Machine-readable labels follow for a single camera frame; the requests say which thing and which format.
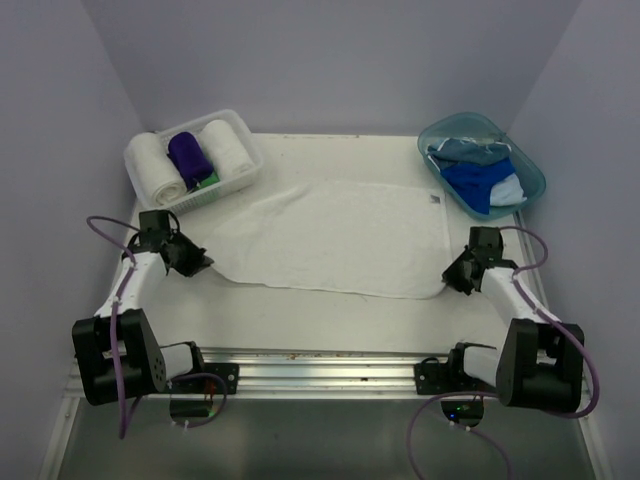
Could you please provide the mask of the green rolled towel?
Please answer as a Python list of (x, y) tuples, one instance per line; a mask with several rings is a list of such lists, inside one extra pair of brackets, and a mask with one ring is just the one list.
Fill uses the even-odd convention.
[(215, 171), (213, 171), (208, 177), (198, 182), (198, 189), (208, 188), (212, 185), (217, 184), (219, 181), (219, 176)]

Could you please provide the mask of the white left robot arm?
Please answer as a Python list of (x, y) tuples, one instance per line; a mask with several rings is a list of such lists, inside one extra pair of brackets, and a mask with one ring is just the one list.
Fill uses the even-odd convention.
[(72, 340), (87, 401), (104, 405), (160, 393), (172, 379), (185, 392), (201, 390), (207, 367), (196, 360), (195, 346), (168, 357), (162, 353), (144, 305), (173, 270), (192, 277), (213, 264), (206, 250), (180, 230), (175, 214), (149, 210), (122, 255), (116, 286), (93, 317), (75, 322)]

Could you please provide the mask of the purple towel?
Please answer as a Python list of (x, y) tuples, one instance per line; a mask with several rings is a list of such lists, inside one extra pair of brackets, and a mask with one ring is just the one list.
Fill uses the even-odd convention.
[(181, 132), (170, 139), (168, 156), (188, 190), (195, 189), (199, 181), (214, 171), (196, 137), (189, 132)]

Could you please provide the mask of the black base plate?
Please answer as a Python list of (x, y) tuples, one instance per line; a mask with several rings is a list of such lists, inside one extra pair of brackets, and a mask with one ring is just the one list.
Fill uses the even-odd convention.
[(240, 379), (240, 365), (231, 362), (205, 363), (199, 372), (178, 375), (168, 381), (172, 394), (234, 395)]
[(456, 392), (495, 393), (488, 383), (461, 373), (436, 357), (427, 357), (413, 366), (415, 390), (418, 395), (438, 395)]

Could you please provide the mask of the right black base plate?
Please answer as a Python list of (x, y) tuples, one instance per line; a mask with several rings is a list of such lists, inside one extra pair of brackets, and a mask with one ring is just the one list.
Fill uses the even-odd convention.
[(495, 393), (488, 383), (461, 373), (436, 357), (427, 357), (413, 366), (415, 390), (418, 395), (438, 395), (456, 392)]

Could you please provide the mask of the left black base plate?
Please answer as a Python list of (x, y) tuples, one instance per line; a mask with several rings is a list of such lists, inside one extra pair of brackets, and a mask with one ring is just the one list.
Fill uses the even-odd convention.
[(178, 375), (168, 381), (172, 394), (234, 395), (240, 379), (240, 365), (231, 362), (205, 363), (199, 372)]

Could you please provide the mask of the teal plastic bin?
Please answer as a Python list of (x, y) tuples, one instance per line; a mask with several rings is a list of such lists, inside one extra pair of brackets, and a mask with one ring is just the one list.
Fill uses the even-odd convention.
[(538, 166), (481, 114), (458, 113), (432, 124), (417, 147), (436, 180), (478, 220), (512, 215), (546, 190)]

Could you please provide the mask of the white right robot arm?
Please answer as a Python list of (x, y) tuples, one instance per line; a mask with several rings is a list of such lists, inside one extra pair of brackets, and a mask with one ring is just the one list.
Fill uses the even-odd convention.
[(564, 324), (521, 281), (527, 266), (504, 257), (502, 230), (474, 226), (462, 253), (443, 272), (445, 285), (486, 298), (507, 327), (504, 343), (459, 342), (450, 351), (445, 379), (468, 392), (479, 382), (509, 407), (576, 417), (586, 363), (584, 333)]

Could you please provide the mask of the denim blue cloth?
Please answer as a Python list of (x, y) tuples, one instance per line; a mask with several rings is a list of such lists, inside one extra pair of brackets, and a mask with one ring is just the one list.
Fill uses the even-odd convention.
[(478, 143), (471, 138), (446, 138), (427, 147), (427, 158), (439, 169), (458, 163), (489, 166), (510, 155), (511, 147), (506, 143)]

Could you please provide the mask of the aluminium rail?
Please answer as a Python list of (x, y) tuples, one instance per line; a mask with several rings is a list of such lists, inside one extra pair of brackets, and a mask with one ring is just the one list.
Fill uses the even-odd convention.
[(204, 349), (207, 363), (236, 364), (234, 400), (419, 399), (414, 366), (444, 354)]

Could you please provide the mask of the light blue towel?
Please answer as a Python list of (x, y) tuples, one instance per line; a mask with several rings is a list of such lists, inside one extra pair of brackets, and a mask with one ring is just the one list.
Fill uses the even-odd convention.
[(492, 187), (490, 193), (491, 207), (507, 207), (523, 203), (527, 200), (519, 183), (501, 182)]

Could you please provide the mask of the white plastic basket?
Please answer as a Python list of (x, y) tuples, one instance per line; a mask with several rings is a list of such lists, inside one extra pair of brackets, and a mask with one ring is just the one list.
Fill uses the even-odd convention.
[(124, 162), (144, 209), (179, 215), (252, 185), (264, 155), (245, 122), (226, 109), (134, 136)]

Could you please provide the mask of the large white rolled towel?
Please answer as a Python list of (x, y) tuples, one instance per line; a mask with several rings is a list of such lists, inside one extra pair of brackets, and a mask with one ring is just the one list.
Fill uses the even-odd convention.
[(157, 134), (145, 132), (133, 137), (124, 159), (134, 191), (146, 208), (173, 204), (187, 195), (186, 184)]

